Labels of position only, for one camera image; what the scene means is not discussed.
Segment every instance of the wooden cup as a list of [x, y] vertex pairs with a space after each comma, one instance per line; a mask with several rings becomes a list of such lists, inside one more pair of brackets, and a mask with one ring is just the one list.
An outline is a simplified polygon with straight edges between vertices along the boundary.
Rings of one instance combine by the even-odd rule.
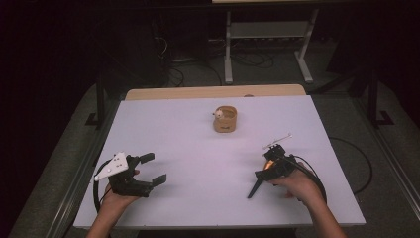
[[215, 113], [213, 122], [214, 130], [219, 133], [229, 133], [236, 129], [237, 115], [238, 112], [233, 106], [221, 106], [216, 109], [222, 111], [222, 116], [218, 117]]

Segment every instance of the white table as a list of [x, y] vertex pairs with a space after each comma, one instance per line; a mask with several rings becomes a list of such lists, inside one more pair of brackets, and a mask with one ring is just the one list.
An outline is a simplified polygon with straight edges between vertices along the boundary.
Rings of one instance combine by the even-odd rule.
[[[237, 129], [213, 130], [214, 110], [238, 110]], [[116, 227], [133, 229], [196, 229], [295, 227], [312, 224], [306, 207], [285, 190], [263, 183], [247, 199], [265, 159], [263, 146], [292, 133], [281, 143], [286, 155], [306, 159], [316, 170], [328, 205], [342, 225], [365, 219], [337, 161], [310, 96], [220, 97], [123, 101], [97, 167], [118, 152], [156, 154], [138, 165], [138, 180], [167, 174], [149, 198], [130, 206]], [[100, 196], [107, 180], [100, 182]], [[92, 184], [74, 226], [90, 227], [96, 211]]]

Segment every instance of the metal frame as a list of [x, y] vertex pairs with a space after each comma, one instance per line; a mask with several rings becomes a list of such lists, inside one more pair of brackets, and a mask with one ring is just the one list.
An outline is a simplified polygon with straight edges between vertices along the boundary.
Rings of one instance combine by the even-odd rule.
[[92, 167], [92, 165], [96, 163], [97, 158], [102, 152], [102, 147], [108, 137], [119, 105], [120, 101], [112, 101], [108, 106], [108, 113], [101, 122], [101, 128], [100, 130], [97, 130], [89, 150], [85, 153], [82, 163], [75, 172], [70, 187], [59, 205], [46, 237], [62, 237], [65, 233], [65, 228], [71, 224], [73, 219], [71, 213], [73, 209], [78, 210], [77, 206], [79, 205], [94, 172], [94, 167]]
[[[355, 106], [362, 115], [366, 114], [365, 106], [359, 99], [355, 100]], [[400, 187], [402, 193], [404, 194], [405, 198], [410, 204], [417, 219], [420, 221], [420, 194], [419, 192], [417, 191], [414, 184], [411, 182], [407, 173], [404, 171], [404, 168], [402, 167], [402, 165], [398, 162], [397, 157], [392, 152], [391, 148], [389, 147], [388, 143], [386, 142], [385, 138], [380, 132], [380, 128], [378, 128], [377, 125], [372, 125], [371, 118], [367, 118], [365, 120], [365, 123], [367, 124], [367, 128], [370, 130], [371, 134], [374, 136], [377, 144], [380, 146], [381, 150], [384, 152], [385, 158], [390, 166], [392, 175], [394, 176], [396, 182], [398, 183], [398, 186]]]
[[[296, 51], [295, 57], [297, 63], [299, 64], [300, 71], [302, 72], [303, 78], [306, 83], [313, 83], [313, 78], [309, 71], [308, 66], [305, 62], [305, 54], [308, 48], [309, 42], [311, 40], [312, 32], [315, 26], [316, 18], [318, 16], [319, 9], [314, 9], [311, 14], [311, 18], [309, 21], [304, 22], [282, 22], [283, 25], [279, 25], [277, 22], [272, 23], [277, 29], [273, 29], [271, 33], [266, 33], [266, 35], [257, 36], [256, 34], [244, 34], [242, 32], [241, 35], [235, 34], [238, 31], [238, 28], [241, 27], [241, 23], [235, 23], [236, 26], [234, 28], [233, 23], [231, 21], [231, 12], [228, 11], [226, 15], [226, 52], [225, 52], [225, 83], [226, 84], [233, 84], [233, 74], [232, 74], [232, 62], [231, 62], [231, 39], [241, 39], [241, 38], [281, 38], [281, 37], [301, 37], [303, 38], [303, 45], [299, 51]], [[247, 25], [242, 28], [243, 31], [247, 29], [250, 23], [244, 23], [242, 25]], [[266, 23], [260, 23], [263, 27], [265, 25], [268, 26]], [[300, 31], [296, 31], [297, 25], [306, 24], [306, 29], [303, 33]]]

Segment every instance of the wire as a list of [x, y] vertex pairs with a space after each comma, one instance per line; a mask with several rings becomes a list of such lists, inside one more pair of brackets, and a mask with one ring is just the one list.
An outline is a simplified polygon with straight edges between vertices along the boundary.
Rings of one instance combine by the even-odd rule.
[[160, 53], [160, 54], [157, 54], [157, 56], [158, 56], [159, 58], [163, 59], [164, 53], [165, 53], [165, 52], [166, 52], [166, 50], [167, 50], [167, 41], [166, 41], [164, 38], [161, 38], [161, 37], [155, 37], [155, 39], [156, 39], [156, 40], [160, 40], [160, 41], [163, 41], [163, 42], [164, 42], [164, 48], [163, 48], [163, 50], [161, 51], [161, 53]]
[[366, 162], [367, 162], [367, 165], [368, 165], [368, 172], [369, 172], [369, 174], [368, 174], [368, 179], [367, 179], [367, 182], [361, 187], [361, 188], [359, 188], [359, 189], [357, 189], [356, 191], [354, 191], [353, 192], [353, 194], [354, 195], [356, 195], [356, 194], [358, 194], [358, 193], [360, 193], [360, 192], [362, 192], [362, 191], [364, 191], [369, 185], [370, 185], [370, 183], [371, 183], [371, 180], [372, 180], [372, 178], [373, 178], [373, 167], [372, 167], [372, 165], [371, 165], [371, 161], [370, 161], [370, 159], [368, 158], [368, 156], [358, 147], [358, 146], [356, 146], [355, 144], [353, 144], [353, 143], [351, 143], [351, 142], [349, 142], [349, 141], [346, 141], [346, 140], [343, 140], [343, 139], [341, 139], [341, 138], [337, 138], [337, 137], [328, 137], [330, 140], [336, 140], [336, 141], [341, 141], [341, 142], [344, 142], [344, 143], [346, 143], [346, 144], [348, 144], [348, 145], [350, 145], [350, 146], [352, 146], [353, 148], [355, 148], [357, 151], [359, 151], [361, 154], [362, 154], [362, 156], [365, 158], [365, 160], [366, 160]]
[[206, 62], [201, 62], [201, 61], [185, 62], [185, 63], [181, 63], [179, 65], [174, 65], [173, 68], [183, 67], [183, 66], [202, 66], [202, 67], [207, 67], [210, 70], [214, 71], [214, 73], [216, 74], [217, 78], [219, 79], [220, 86], [223, 85], [223, 80], [222, 80], [222, 77], [220, 77], [219, 72], [216, 69], [214, 69], [212, 66], [208, 65], [208, 63], [206, 63]]
[[[231, 59], [234, 60], [236, 63], [245, 65], [245, 66], [253, 66], [253, 67], [258, 67], [258, 68], [271, 68], [274, 66], [274, 58], [272, 56], [266, 54], [267, 58], [265, 58], [261, 54], [253, 54], [253, 55], [261, 57], [262, 60], [255, 62], [250, 59], [247, 59], [246, 57], [242, 57], [240, 55], [231, 55]], [[262, 66], [266, 62], [269, 62], [269, 65]]]
[[[179, 83], [178, 84], [174, 84], [175, 85], [175, 87], [179, 87], [179, 86], [181, 86], [181, 85], [183, 85], [183, 86], [185, 86], [184, 85], [184, 79], [185, 79], [185, 76], [184, 76], [184, 74], [183, 74], [183, 72], [181, 71], [181, 70], [179, 70], [179, 69], [177, 69], [177, 68], [174, 68], [174, 67], [170, 67], [169, 69], [169, 76], [172, 76], [173, 78], [175, 78], [175, 79], [178, 79], [179, 80]], [[176, 77], [176, 76], [174, 76], [170, 71], [171, 70], [175, 70], [175, 71], [177, 71], [180, 75], [181, 75], [181, 78], [179, 78], [179, 77]]]
[[[94, 178], [102, 171], [102, 169], [106, 166], [106, 165], [108, 165], [108, 163], [110, 162], [111, 160], [108, 160], [108, 161], [106, 161], [104, 164], [102, 164], [100, 167], [99, 167], [99, 169], [98, 169], [98, 171], [96, 172], [96, 175], [94, 176]], [[99, 201], [99, 195], [98, 195], [98, 186], [99, 186], [99, 181], [95, 181], [94, 183], [93, 183], [93, 202], [94, 202], [94, 204], [95, 204], [95, 208], [96, 208], [96, 212], [99, 212], [99, 209], [101, 208], [101, 203], [100, 203], [100, 201]]]
[[102, 203], [102, 200], [104, 199], [104, 197], [106, 196], [106, 194], [108, 194], [108, 192], [111, 190], [111, 187], [107, 190], [107, 191], [105, 191], [105, 193], [104, 193], [104, 195], [101, 197], [101, 199], [99, 200], [99, 202], [101, 202]]
[[304, 172], [311, 180], [313, 180], [315, 182], [315, 184], [319, 187], [319, 189], [320, 189], [320, 191], [322, 193], [322, 196], [324, 197], [325, 202], [327, 202], [327, 192], [325, 191], [324, 184], [322, 184], [322, 182], [318, 178], [318, 176], [315, 176], [316, 175], [315, 171], [313, 171], [314, 174], [315, 174], [314, 175], [310, 171], [308, 171], [306, 168], [304, 168], [303, 166], [301, 166], [298, 163], [294, 162], [293, 160], [289, 159], [288, 157], [284, 157], [283, 159], [286, 160], [286, 161], [288, 161], [289, 163], [293, 164], [298, 170]]
[[315, 170], [311, 167], [311, 165], [305, 159], [303, 159], [301, 157], [298, 157], [298, 156], [294, 156], [294, 157], [302, 160], [311, 169], [311, 171], [315, 174], [316, 178], [318, 178], [318, 175], [316, 174]]

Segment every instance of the forearm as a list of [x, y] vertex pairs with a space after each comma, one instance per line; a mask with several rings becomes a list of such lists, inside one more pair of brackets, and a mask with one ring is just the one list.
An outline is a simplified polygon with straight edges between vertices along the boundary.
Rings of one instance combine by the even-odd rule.
[[330, 208], [322, 199], [307, 203], [314, 227], [320, 238], [345, 238], [347, 235], [340, 227]]
[[108, 237], [109, 232], [117, 223], [121, 215], [124, 213], [124, 210], [124, 208], [101, 207], [86, 237]]

